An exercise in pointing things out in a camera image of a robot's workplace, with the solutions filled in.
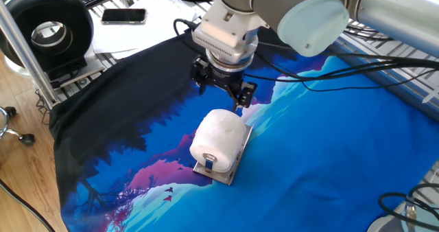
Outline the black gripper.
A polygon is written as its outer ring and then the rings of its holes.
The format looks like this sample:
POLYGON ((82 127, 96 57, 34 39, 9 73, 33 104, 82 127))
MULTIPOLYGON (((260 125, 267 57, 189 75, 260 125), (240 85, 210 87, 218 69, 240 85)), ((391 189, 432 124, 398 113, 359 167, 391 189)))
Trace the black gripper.
POLYGON ((190 78, 199 87, 199 94, 206 91, 208 85, 226 86, 226 91, 234 102, 232 112, 238 108, 248 108, 253 99, 257 84, 243 82, 244 72, 226 72, 208 63, 202 56, 197 56, 191 67, 190 78))

